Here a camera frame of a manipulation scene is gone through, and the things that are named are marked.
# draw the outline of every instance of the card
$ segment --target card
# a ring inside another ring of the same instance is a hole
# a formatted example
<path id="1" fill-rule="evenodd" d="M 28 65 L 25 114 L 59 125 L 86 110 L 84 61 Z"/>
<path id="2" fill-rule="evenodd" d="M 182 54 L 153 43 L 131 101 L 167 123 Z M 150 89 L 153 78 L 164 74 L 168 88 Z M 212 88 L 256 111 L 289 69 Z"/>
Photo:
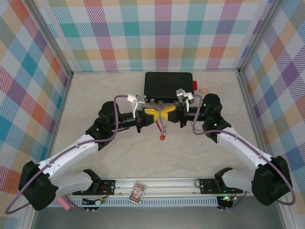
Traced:
<path id="1" fill-rule="evenodd" d="M 199 88 L 199 93 L 209 94 L 210 93 L 210 89 L 208 89 L 208 88 Z"/>
<path id="2" fill-rule="evenodd" d="M 146 188 L 146 185 L 136 182 L 132 188 L 132 192 L 128 200 L 136 204 L 141 204 Z"/>

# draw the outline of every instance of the table surface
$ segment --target table surface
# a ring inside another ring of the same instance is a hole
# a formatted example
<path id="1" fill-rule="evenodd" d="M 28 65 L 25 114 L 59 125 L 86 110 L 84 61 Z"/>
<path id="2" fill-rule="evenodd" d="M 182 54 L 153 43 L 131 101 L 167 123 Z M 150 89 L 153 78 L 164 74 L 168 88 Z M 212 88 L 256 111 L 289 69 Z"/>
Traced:
<path id="1" fill-rule="evenodd" d="M 76 74 L 71 84 L 52 155 L 74 143 L 93 124 L 106 101 L 118 94 L 144 92 L 144 72 Z M 254 134 L 244 105 L 235 72 L 194 72 L 198 88 L 208 88 L 219 95 L 222 116 L 252 144 Z M 193 105 L 199 104 L 198 98 Z M 119 99 L 121 113 L 131 105 Z M 229 150 L 205 136 L 166 122 L 166 140 L 160 141 L 156 124 L 141 129 L 131 128 L 117 134 L 104 149 L 74 165 L 67 175 L 90 168 L 104 178 L 145 177 L 211 177 L 224 167 L 248 172 L 246 165 Z"/>

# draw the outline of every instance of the pink eraser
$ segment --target pink eraser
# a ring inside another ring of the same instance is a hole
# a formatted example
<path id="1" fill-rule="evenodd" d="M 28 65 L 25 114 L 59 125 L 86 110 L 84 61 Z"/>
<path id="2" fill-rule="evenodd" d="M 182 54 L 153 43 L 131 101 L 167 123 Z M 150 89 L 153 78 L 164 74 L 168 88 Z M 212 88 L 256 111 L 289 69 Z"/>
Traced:
<path id="1" fill-rule="evenodd" d="M 60 203 L 60 205 L 63 206 L 64 209 L 66 209 L 66 211 L 69 211 L 71 209 L 70 204 L 66 201 L 64 197 L 57 197 L 56 200 Z"/>

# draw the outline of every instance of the playing card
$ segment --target playing card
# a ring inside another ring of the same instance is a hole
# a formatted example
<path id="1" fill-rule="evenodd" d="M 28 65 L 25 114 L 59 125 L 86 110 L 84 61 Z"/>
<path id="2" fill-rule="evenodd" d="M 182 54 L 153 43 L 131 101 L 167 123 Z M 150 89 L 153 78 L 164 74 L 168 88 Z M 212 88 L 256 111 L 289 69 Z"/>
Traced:
<path id="1" fill-rule="evenodd" d="M 133 203 L 140 204 L 146 188 L 146 185 L 136 182 L 132 188 L 132 192 L 128 200 Z"/>

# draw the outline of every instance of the black case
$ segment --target black case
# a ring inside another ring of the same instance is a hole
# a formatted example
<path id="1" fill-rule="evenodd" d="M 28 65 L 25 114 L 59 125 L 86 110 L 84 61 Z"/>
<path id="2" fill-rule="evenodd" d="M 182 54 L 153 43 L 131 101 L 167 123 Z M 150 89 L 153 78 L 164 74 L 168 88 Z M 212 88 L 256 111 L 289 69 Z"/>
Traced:
<path id="1" fill-rule="evenodd" d="M 191 73 L 156 73 L 145 74 L 144 95 L 146 102 L 174 103 L 178 101 L 176 90 L 194 94 L 193 75 Z"/>

